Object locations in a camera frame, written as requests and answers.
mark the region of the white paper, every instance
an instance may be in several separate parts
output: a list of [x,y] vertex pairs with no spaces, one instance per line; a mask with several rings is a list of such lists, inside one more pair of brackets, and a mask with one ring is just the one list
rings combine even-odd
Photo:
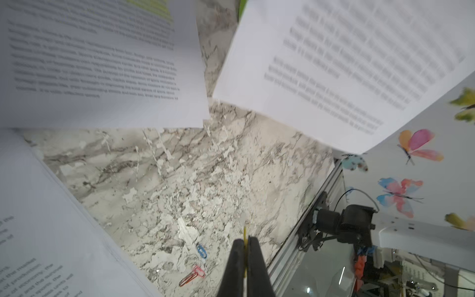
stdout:
[[475,70],[469,0],[250,0],[213,96],[362,153]]
[[203,127],[209,118],[191,0],[2,1],[0,67],[0,126]]
[[161,297],[8,130],[0,130],[0,177],[0,296]]

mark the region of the green object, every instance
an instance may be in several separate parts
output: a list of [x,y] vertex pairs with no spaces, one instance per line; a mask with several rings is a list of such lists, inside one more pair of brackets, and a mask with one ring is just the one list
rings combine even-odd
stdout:
[[247,0],[241,0],[239,4],[239,15],[238,20],[241,20],[242,14],[244,13],[244,7],[246,6]]

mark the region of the marble surface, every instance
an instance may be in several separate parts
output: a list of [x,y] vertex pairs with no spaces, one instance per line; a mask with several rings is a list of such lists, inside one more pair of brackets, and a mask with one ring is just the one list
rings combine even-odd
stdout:
[[[196,4],[210,96],[237,4]],[[269,263],[333,168],[329,147],[264,116],[211,100],[210,116],[204,129],[21,132],[164,296],[204,297],[244,224]],[[195,264],[206,277],[179,287]]]

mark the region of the paper clip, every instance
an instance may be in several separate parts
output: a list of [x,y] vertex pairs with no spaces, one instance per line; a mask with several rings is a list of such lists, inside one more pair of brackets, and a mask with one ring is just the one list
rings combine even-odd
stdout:
[[202,245],[197,244],[196,249],[198,250],[199,255],[203,258],[206,259],[208,257],[208,254],[206,253],[204,247]]
[[182,286],[188,284],[189,282],[194,280],[194,278],[196,278],[196,277],[200,277],[200,278],[205,277],[205,272],[198,265],[193,266],[193,271],[191,273],[189,273],[187,276],[185,276],[185,278],[180,281],[179,286],[182,287]]

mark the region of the red object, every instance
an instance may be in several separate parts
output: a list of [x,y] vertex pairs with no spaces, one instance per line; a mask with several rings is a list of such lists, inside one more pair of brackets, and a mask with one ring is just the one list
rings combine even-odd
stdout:
[[185,278],[182,279],[178,285],[182,287],[188,284],[189,282],[191,282],[192,280],[194,280],[196,277],[200,277],[200,278],[205,277],[205,272],[198,265],[193,266],[193,271],[190,272],[187,276],[185,276]]
[[363,277],[364,271],[364,264],[366,263],[366,256],[358,256],[358,260],[355,263],[355,276],[356,276],[356,283],[355,283],[355,292],[359,291],[361,286],[363,285],[363,281],[361,278]]

